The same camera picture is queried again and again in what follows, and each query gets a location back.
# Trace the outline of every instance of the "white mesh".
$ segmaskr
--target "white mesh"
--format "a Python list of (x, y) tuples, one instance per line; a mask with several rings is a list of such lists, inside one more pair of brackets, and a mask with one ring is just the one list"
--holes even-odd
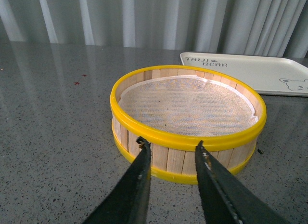
[(188, 136), (243, 131), (258, 118), (250, 101), (229, 85), (198, 76), (164, 77), (132, 85), (120, 107), (152, 128)]

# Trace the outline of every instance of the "white curtain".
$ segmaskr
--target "white curtain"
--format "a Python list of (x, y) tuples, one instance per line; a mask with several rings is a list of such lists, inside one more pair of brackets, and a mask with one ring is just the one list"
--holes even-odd
[(308, 0), (0, 0), (0, 42), (303, 58)]

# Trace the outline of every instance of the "yellow ring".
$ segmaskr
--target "yellow ring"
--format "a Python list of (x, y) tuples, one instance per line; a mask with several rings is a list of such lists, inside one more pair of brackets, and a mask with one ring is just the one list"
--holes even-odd
[[(116, 137), (113, 125), (112, 125), (112, 131), (114, 133), (114, 139), (115, 139), (115, 144), (117, 146), (117, 148), (119, 149), (120, 153), (130, 162), (132, 163), (135, 159), (135, 157), (133, 155), (131, 155), (119, 142), (119, 140)], [(256, 146), (254, 147), (254, 150), (252, 151), (252, 153), (249, 155), (249, 157), (242, 162), (241, 164), (239, 164), (238, 166), (229, 169), (229, 172), (234, 174), (237, 174), (238, 172), (240, 172), (245, 165), (249, 162), (250, 158), (252, 157), (254, 151), (255, 151)], [(167, 172), (167, 171), (163, 171), (160, 170), (158, 168), (155, 167), (151, 167), (151, 175), (154, 177), (158, 177), (160, 179), (166, 180), (166, 181), (170, 181), (170, 182), (175, 182), (175, 183), (182, 183), (182, 184), (198, 184), (198, 180), (197, 180), (197, 175), (187, 175), (187, 174), (179, 174), (179, 173), (172, 173), (172, 172)]]
[[(214, 137), (200, 137), (200, 136), (185, 136), (185, 135), (179, 135), (174, 133), (169, 133), (165, 131), (161, 131), (158, 129), (154, 129), (150, 126), (147, 126), (145, 124), (142, 124), (141, 122), (138, 122), (131, 116), (125, 113), (125, 111), (119, 106), (119, 104), (116, 101), (116, 90), (118, 86), (129, 77), (136, 75), (141, 72), (150, 71), (150, 70), (158, 70), (163, 68), (177, 68), (177, 69), (191, 69), (196, 71), (203, 71), (212, 73), (215, 75), (222, 76), (224, 78), (230, 79), (232, 81), (235, 81), (236, 83), (244, 86), (246, 89), (248, 89), (252, 95), (255, 96), (255, 98), (259, 101), (262, 107), (262, 115), (259, 117), (259, 121), (253, 125), (252, 127), (237, 132), (230, 135), (224, 135), (224, 136), (214, 136)], [(135, 135), (140, 135), (142, 132), (142, 136), (148, 140), (149, 142), (158, 144), (160, 146), (169, 147), (173, 149), (183, 150), (183, 151), (195, 151), (196, 145), (199, 143), (200, 140), (203, 140), (204, 146), (206, 146), (206, 149), (208, 151), (222, 151), (222, 150), (228, 150), (235, 147), (242, 146), (251, 140), (258, 137), (258, 135), (261, 133), (265, 122), (266, 122), (266, 106), (261, 98), (261, 96), (253, 90), (251, 87), (246, 85), (245, 83), (239, 81), (238, 79), (235, 79), (233, 77), (227, 76), (225, 74), (212, 71), (209, 69), (194, 67), (194, 66), (178, 66), (178, 65), (167, 65), (167, 66), (151, 66), (142, 68), (139, 70), (132, 71), (123, 77), (121, 77), (113, 86), (111, 94), (110, 94), (110, 106), (111, 111), (113, 115), (116, 117), (116, 119), (123, 125), (128, 131), (132, 132)]]

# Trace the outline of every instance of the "tray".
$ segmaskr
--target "tray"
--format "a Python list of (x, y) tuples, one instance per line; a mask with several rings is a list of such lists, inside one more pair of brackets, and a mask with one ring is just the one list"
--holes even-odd
[(259, 94), (308, 96), (308, 68), (290, 59), (231, 54), (180, 54), (183, 65), (235, 77)]

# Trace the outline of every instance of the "gray speckled countertop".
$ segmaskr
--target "gray speckled countertop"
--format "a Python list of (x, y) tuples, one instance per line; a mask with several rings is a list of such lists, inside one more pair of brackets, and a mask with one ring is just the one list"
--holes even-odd
[[(181, 51), (0, 46), (0, 223), (81, 223), (129, 166), (109, 95), (124, 74)], [(298, 62), (308, 66), (306, 59)], [(308, 98), (263, 96), (268, 121), (236, 177), (293, 224), (308, 220)], [(152, 177), (148, 223), (205, 223), (198, 188)]]

